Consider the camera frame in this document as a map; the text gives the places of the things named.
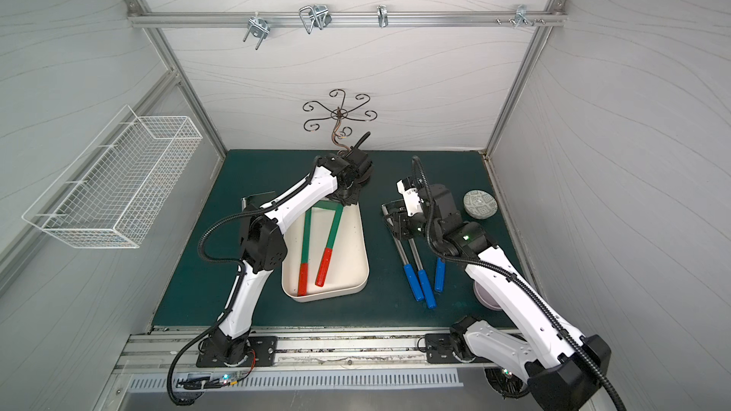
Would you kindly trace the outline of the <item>green hoe red grip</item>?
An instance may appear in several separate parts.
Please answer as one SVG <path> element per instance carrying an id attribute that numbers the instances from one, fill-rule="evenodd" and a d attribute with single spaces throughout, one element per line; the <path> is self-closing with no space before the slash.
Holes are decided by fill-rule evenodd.
<path id="1" fill-rule="evenodd" d="M 327 272 L 329 272 L 329 266 L 341 224 L 344 206 L 333 201 L 320 201 L 315 205 L 315 207 L 316 209 L 325 209 L 333 212 L 333 219 L 329 228 L 329 236 L 327 236 L 327 243 L 315 279 L 316 287 L 323 287 L 327 281 Z"/>
<path id="2" fill-rule="evenodd" d="M 305 213 L 301 259 L 298 273 L 297 296 L 304 297 L 308 293 L 308 263 L 310 262 L 310 230 L 311 230 L 312 209 Z"/>

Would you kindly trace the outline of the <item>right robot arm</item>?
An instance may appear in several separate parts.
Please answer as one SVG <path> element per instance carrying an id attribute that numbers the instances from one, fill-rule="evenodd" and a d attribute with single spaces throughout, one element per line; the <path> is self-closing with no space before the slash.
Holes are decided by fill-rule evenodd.
<path id="1" fill-rule="evenodd" d="M 520 331 L 514 336 L 485 320 L 464 317 L 450 330 L 457 359 L 492 361 L 503 371 L 493 382 L 501 395 L 510 399 L 529 395 L 544 410 L 579 410 L 599 390 L 607 392 L 616 409 L 626 409 L 607 377 L 609 345 L 598 335 L 584 335 L 561 317 L 483 227 L 462 218 L 445 186 L 407 177 L 398 182 L 397 190 L 402 199 L 388 213 L 394 234 L 421 235 L 437 258 L 462 266 Z"/>

